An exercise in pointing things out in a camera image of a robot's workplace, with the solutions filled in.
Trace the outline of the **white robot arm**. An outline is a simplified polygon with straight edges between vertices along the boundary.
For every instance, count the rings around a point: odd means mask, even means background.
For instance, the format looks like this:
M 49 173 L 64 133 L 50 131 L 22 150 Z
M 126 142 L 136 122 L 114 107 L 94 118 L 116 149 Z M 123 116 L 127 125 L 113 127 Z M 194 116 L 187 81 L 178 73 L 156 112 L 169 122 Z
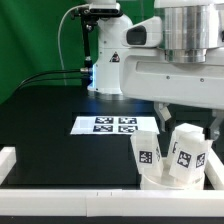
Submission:
M 154 16 L 122 31 L 124 95 L 149 100 L 161 120 L 167 106 L 213 110 L 205 135 L 215 140 L 224 121 L 224 0 L 155 0 Z

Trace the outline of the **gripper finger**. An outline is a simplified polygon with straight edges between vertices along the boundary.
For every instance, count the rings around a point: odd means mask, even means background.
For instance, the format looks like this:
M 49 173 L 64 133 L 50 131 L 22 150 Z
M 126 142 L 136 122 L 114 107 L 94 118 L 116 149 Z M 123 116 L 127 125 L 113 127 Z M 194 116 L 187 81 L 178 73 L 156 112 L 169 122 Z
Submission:
M 212 117 L 214 120 L 209 127 L 210 138 L 212 140 L 217 140 L 220 136 L 220 125 L 224 121 L 224 110 L 213 110 Z

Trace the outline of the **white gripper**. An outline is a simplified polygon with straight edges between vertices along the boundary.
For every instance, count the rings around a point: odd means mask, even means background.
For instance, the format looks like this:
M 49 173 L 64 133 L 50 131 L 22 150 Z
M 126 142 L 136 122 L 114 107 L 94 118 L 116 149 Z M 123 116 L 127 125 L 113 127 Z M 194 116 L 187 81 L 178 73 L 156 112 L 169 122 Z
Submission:
M 209 50 L 205 63 L 169 63 L 158 49 L 129 49 L 121 58 L 120 88 L 130 98 L 155 101 L 165 132 L 170 104 L 224 110 L 224 48 Z

